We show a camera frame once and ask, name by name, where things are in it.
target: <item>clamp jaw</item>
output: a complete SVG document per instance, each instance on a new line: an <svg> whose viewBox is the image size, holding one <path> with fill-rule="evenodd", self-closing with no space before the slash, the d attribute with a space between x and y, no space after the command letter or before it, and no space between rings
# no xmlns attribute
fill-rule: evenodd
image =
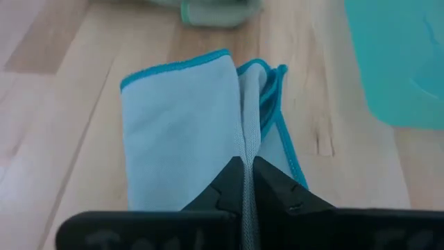
<svg viewBox="0 0 444 250"><path fill-rule="evenodd" d="M260 157L253 164L261 248L444 249L444 212L335 208ZM57 250L239 250L244 164L234 157L179 212L84 212Z"/></svg>

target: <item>teal plastic container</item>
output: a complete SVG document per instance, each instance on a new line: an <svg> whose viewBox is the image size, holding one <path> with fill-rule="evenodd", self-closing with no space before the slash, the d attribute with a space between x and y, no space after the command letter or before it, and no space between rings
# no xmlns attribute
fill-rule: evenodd
<svg viewBox="0 0 444 250"><path fill-rule="evenodd" d="M371 112L444 129L444 0L345 0Z"/></svg>

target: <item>folded towel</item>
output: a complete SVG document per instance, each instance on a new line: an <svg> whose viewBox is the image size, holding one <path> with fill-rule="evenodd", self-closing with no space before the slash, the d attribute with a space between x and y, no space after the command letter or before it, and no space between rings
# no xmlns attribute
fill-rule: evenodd
<svg viewBox="0 0 444 250"><path fill-rule="evenodd" d="M243 244L257 249L253 159L307 187L280 112L287 67L236 69L223 49L134 73L121 83L131 210L179 211L234 156L244 162Z"/></svg>
<svg viewBox="0 0 444 250"><path fill-rule="evenodd" d="M149 0L180 8L182 21L193 26L234 27L257 13L262 0Z"/></svg>

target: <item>light blue towel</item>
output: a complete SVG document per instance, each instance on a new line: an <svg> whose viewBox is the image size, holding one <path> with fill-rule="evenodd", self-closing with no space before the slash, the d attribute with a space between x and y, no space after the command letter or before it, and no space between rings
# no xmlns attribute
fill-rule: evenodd
<svg viewBox="0 0 444 250"><path fill-rule="evenodd" d="M228 50L134 73L121 83L131 210L179 211L234 156L244 162L243 245L258 249L253 159L307 187L280 112L284 65L236 69Z"/></svg>

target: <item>wood grain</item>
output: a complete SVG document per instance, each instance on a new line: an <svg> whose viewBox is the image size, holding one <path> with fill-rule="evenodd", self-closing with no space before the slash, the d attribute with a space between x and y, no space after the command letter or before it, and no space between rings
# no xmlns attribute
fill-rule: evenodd
<svg viewBox="0 0 444 250"><path fill-rule="evenodd" d="M17 155L53 77L3 73L1 80L1 84L9 88L0 97L0 183Z"/></svg>
<svg viewBox="0 0 444 250"><path fill-rule="evenodd" d="M58 227L76 213L127 208L119 84L135 69L167 62L179 22L176 13L161 10L135 10L133 15L131 31L110 70L43 249L53 249Z"/></svg>
<svg viewBox="0 0 444 250"><path fill-rule="evenodd" d="M444 210L444 131L396 128L411 207Z"/></svg>
<svg viewBox="0 0 444 250"><path fill-rule="evenodd" d="M6 71L55 74L83 21L88 0L47 0L5 65Z"/></svg>
<svg viewBox="0 0 444 250"><path fill-rule="evenodd" d="M0 183L2 248L36 249L44 240L130 18L124 8L109 6L86 17Z"/></svg>
<svg viewBox="0 0 444 250"><path fill-rule="evenodd" d="M25 36L45 0L0 2L0 70Z"/></svg>
<svg viewBox="0 0 444 250"><path fill-rule="evenodd" d="M222 48L236 65L289 66L282 109L312 192L336 206L444 209L444 132L369 113L344 0L265 0L228 30L122 2L83 16L86 4L0 0L1 249L53 249L69 216L126 209L120 80Z"/></svg>

